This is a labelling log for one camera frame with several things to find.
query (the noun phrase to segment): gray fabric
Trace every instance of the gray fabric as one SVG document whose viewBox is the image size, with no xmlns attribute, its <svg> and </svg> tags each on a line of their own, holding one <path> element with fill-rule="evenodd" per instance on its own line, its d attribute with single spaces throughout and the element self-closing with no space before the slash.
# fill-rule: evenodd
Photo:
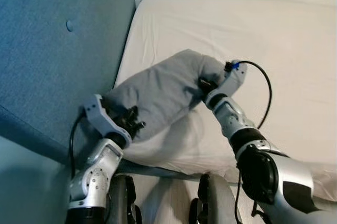
<svg viewBox="0 0 337 224">
<path fill-rule="evenodd" d="M 139 121 L 146 122 L 146 127 L 134 141 L 147 140 L 201 101 L 199 77 L 219 84 L 224 78 L 224 65 L 210 56 L 184 50 L 130 77 L 105 98 L 117 113 L 137 105 Z"/>
<path fill-rule="evenodd" d="M 235 198 L 228 182 L 219 175 L 210 174 L 207 190 L 208 223 L 223 224 L 236 223 Z M 239 210 L 237 217 L 242 223 Z"/>
<path fill-rule="evenodd" d="M 58 161 L 78 107 L 113 87 L 134 0 L 0 0 L 0 135 Z M 77 152 L 94 143 L 81 130 Z"/>
</svg>

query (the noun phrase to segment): light blue wall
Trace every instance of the light blue wall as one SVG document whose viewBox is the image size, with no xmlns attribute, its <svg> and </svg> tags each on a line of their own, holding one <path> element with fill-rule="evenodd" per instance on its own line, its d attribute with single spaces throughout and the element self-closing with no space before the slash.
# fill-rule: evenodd
<svg viewBox="0 0 337 224">
<path fill-rule="evenodd" d="M 0 222 L 64 223 L 69 170 L 0 136 Z"/>
</svg>

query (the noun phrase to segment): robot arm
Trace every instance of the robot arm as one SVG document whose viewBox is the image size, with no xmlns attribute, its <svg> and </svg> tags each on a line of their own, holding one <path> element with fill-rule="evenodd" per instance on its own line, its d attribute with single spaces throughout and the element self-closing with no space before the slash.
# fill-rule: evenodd
<svg viewBox="0 0 337 224">
<path fill-rule="evenodd" d="M 237 66 L 236 62 L 227 65 Z M 242 64 L 236 69 L 227 67 L 224 83 L 206 96 L 205 104 L 230 142 L 245 193 L 273 224 L 335 223 L 335 215 L 313 203 L 313 180 L 308 168 L 267 141 L 230 97 L 244 79 L 246 69 L 242 68 Z"/>
<path fill-rule="evenodd" d="M 112 120 L 102 105 L 103 98 L 93 95 L 85 104 L 87 120 L 103 136 L 86 160 L 85 168 L 70 183 L 71 200 L 66 224 L 103 224 L 106 196 L 112 176 L 136 132 L 145 126 L 136 123 L 137 107 Z"/>
</svg>

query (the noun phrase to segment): mattress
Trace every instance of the mattress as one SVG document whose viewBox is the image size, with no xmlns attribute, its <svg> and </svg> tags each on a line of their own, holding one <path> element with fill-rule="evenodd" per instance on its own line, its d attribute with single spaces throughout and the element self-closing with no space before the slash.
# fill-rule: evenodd
<svg viewBox="0 0 337 224">
<path fill-rule="evenodd" d="M 331 183 L 337 164 L 335 27 L 335 9 L 314 4 L 144 0 L 132 21 L 116 85 L 187 48 L 223 63 L 254 61 L 273 87 L 262 134 L 292 158 L 310 164 L 316 184 Z M 249 66 L 233 98 L 257 125 L 268 101 L 258 70 Z M 232 149 L 204 104 L 155 137 L 132 144 L 125 158 L 187 174 L 217 172 L 230 182 L 237 178 Z"/>
</svg>

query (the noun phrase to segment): black rubber part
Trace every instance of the black rubber part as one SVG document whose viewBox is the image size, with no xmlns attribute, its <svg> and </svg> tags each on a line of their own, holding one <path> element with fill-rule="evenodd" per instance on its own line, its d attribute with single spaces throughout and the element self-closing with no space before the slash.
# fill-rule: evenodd
<svg viewBox="0 0 337 224">
<path fill-rule="evenodd" d="M 227 97 L 226 94 L 217 94 L 215 95 L 209 102 L 209 107 L 211 110 L 213 110 L 213 108 L 216 106 L 216 104 L 218 104 L 218 102 L 222 99 Z"/>
<path fill-rule="evenodd" d="M 103 224 L 104 212 L 103 207 L 69 209 L 65 224 Z"/>
<path fill-rule="evenodd" d="M 137 224 L 135 218 L 132 214 L 131 206 L 127 206 L 127 224 Z"/>
<path fill-rule="evenodd" d="M 198 79 L 198 87 L 203 92 L 202 100 L 205 101 L 206 96 L 214 89 L 217 89 L 218 85 L 213 81 L 208 81 L 206 78 L 200 77 Z"/>
<path fill-rule="evenodd" d="M 101 106 L 105 109 L 106 113 L 109 114 L 110 113 L 110 107 L 109 107 L 109 104 L 108 104 L 106 98 L 102 96 L 102 98 L 100 99 L 100 102 L 101 102 Z"/>
<path fill-rule="evenodd" d="M 283 182 L 283 196 L 293 208 L 303 213 L 319 211 L 311 198 L 311 188 L 293 182 Z"/>
<path fill-rule="evenodd" d="M 198 222 L 200 224 L 212 224 L 212 223 L 208 223 L 208 218 L 209 218 L 209 207 L 208 204 L 202 204 L 202 211 L 200 212 L 200 214 L 198 214 Z"/>
<path fill-rule="evenodd" d="M 234 64 L 231 62 L 226 62 L 224 70 L 228 73 L 230 73 L 233 69 Z"/>
<path fill-rule="evenodd" d="M 126 146 L 125 138 L 118 133 L 108 133 L 104 136 L 104 138 L 114 141 L 121 149 L 124 149 Z"/>
<path fill-rule="evenodd" d="M 139 206 L 135 206 L 136 209 L 136 223 L 137 224 L 143 224 L 143 220 L 142 220 L 142 212 L 139 208 Z"/>
<path fill-rule="evenodd" d="M 208 174 L 203 174 L 200 178 L 200 183 L 199 183 L 199 188 L 198 188 L 198 197 L 203 203 L 207 202 L 209 179 L 210 179 L 210 175 Z"/>
<path fill-rule="evenodd" d="M 255 128 L 244 128 L 238 130 L 230 139 L 234 154 L 245 144 L 254 140 L 265 140 L 264 136 Z"/>
<path fill-rule="evenodd" d="M 279 184 L 274 160 L 255 146 L 247 147 L 237 163 L 242 175 L 242 188 L 254 201 L 272 204 Z"/>
<path fill-rule="evenodd" d="M 191 201 L 190 212 L 189 212 L 189 224 L 197 224 L 197 210 L 198 210 L 198 198 Z"/>
<path fill-rule="evenodd" d="M 126 189 L 127 189 L 127 204 L 131 205 L 136 200 L 136 190 L 133 178 L 130 176 L 125 177 Z"/>
</svg>

